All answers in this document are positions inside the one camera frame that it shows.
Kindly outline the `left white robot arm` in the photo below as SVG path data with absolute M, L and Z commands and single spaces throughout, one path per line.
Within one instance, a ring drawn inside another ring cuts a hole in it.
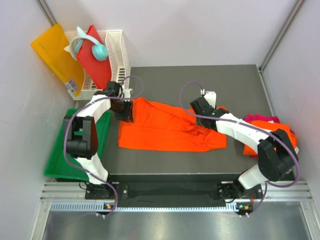
M 99 139 L 96 123 L 109 110 L 117 120 L 132 123 L 133 101 L 130 90 L 116 81 L 110 81 L 103 90 L 98 90 L 89 103 L 73 115 L 63 119 L 63 151 L 74 158 L 86 172 L 89 183 L 96 186 L 96 192 L 102 198 L 109 198 L 114 191 L 108 183 L 108 171 L 98 156 Z

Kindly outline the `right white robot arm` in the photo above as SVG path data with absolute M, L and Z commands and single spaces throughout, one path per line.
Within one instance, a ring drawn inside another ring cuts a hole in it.
M 279 181 L 298 166 L 295 148 L 283 129 L 272 131 L 246 123 L 228 110 L 211 106 L 203 96 L 190 105 L 199 125 L 232 137 L 257 153 L 257 164 L 233 182 L 233 192 L 237 197 L 245 198 L 257 185 Z

